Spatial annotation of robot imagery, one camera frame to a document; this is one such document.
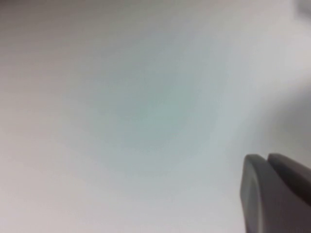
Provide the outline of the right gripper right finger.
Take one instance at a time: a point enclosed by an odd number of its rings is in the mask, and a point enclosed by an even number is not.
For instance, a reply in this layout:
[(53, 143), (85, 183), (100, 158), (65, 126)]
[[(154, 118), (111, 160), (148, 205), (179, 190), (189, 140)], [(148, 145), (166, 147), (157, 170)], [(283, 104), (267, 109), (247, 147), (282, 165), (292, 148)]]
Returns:
[(279, 153), (269, 154), (267, 161), (287, 187), (310, 206), (311, 169)]

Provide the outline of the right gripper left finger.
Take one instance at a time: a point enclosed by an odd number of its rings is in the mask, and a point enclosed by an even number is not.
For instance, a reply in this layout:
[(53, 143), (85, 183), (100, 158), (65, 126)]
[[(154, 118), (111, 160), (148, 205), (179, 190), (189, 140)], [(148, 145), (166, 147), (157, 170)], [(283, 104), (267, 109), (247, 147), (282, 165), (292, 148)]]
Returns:
[(311, 206), (296, 196), (259, 155), (244, 158), (240, 197), (247, 233), (311, 231)]

